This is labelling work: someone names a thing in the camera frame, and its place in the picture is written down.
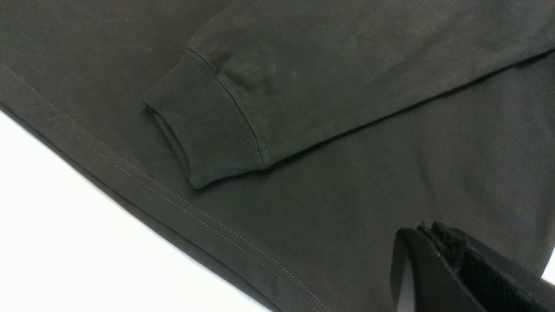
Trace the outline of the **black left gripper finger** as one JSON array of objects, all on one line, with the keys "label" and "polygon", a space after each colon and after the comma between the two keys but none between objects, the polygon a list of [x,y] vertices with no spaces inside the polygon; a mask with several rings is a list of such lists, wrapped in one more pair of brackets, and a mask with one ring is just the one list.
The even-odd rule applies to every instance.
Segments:
[{"label": "black left gripper finger", "polygon": [[395,312],[555,309],[551,283],[440,222],[397,231],[390,286]]}]

